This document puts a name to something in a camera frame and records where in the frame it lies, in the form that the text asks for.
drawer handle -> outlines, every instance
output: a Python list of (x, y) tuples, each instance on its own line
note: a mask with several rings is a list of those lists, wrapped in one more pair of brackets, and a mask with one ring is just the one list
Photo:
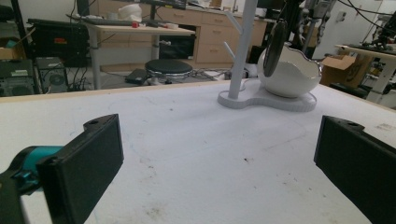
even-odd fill
[(183, 18), (183, 17), (184, 17), (184, 15), (183, 15), (183, 14), (177, 14), (177, 13), (175, 13), (175, 14), (174, 14), (174, 16), (175, 16), (175, 17), (181, 17), (181, 18)]

white stand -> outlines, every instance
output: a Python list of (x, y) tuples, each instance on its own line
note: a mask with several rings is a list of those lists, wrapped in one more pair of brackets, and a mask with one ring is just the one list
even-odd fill
[[(258, 0), (246, 1), (243, 13), (243, 30), (240, 30), (238, 49), (231, 70), (232, 78), (229, 91), (219, 93), (218, 102), (232, 109), (242, 109), (250, 105), (266, 105), (277, 109), (307, 112), (315, 108), (317, 99), (311, 93), (297, 98), (284, 98), (265, 90), (259, 79), (246, 81), (241, 90), (241, 81), (245, 61), (248, 55), (248, 42), (251, 39), (254, 16)], [(236, 29), (240, 29), (229, 16)]]

white bowl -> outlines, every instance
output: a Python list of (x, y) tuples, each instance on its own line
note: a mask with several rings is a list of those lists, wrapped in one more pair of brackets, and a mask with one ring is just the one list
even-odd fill
[(302, 52), (290, 49), (286, 44), (270, 77), (263, 73), (264, 57), (265, 51), (258, 62), (258, 76), (264, 88), (272, 94), (295, 98), (312, 91), (320, 82), (318, 63), (306, 59)]

desk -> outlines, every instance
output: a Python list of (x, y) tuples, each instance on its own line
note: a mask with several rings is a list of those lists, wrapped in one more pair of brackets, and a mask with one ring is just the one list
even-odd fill
[[(64, 145), (118, 113), (124, 164), (86, 223), (370, 223), (313, 159), (322, 115), (396, 147), (396, 113), (318, 85), (315, 110), (217, 103), (229, 81), (0, 98), (0, 170), (33, 145)], [(23, 197), (50, 223), (43, 193)]]
[[(100, 65), (115, 64), (115, 63), (145, 63), (151, 59), (158, 59), (159, 57), (159, 44), (160, 35), (193, 35), (194, 31), (185, 30), (181, 28), (177, 29), (165, 29), (162, 27), (138, 27), (132, 28), (129, 26), (102, 26), (92, 25), (85, 22), (90, 34), (90, 47), (92, 57), (92, 73), (93, 73), (93, 86), (96, 90), (101, 89), (101, 77), (100, 77)], [(98, 34), (110, 33), (110, 34), (122, 34), (122, 35), (153, 35), (153, 46), (149, 50), (148, 48), (133, 48), (133, 49), (112, 49), (112, 48), (100, 48), (98, 43)], [(131, 57), (124, 57), (122, 51), (129, 51)]]
[(387, 54), (387, 53), (375, 52), (375, 51), (371, 51), (368, 49), (355, 49), (355, 48), (345, 46), (345, 45), (336, 45), (336, 47), (339, 49), (344, 49), (347, 51), (352, 51), (352, 52), (356, 52), (359, 54), (369, 55), (372, 57), (380, 58), (381, 63), (386, 64), (381, 75), (378, 78), (378, 81), (375, 83), (373, 88), (370, 90), (369, 95), (366, 98), (368, 101), (371, 101), (374, 103), (380, 103), (381, 97), (382, 97), (382, 92), (384, 91), (385, 87), (388, 85), (390, 79), (393, 76), (393, 73), (396, 70), (396, 56)]

stand base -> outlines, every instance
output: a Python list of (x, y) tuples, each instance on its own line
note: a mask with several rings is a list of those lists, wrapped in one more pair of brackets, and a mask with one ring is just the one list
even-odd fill
[(228, 97), (228, 91), (219, 93), (218, 102), (231, 109), (243, 109), (250, 105), (265, 105), (294, 112), (308, 112), (317, 105), (317, 98), (309, 93), (297, 98), (285, 98), (268, 92), (258, 78), (242, 83), (238, 99)]

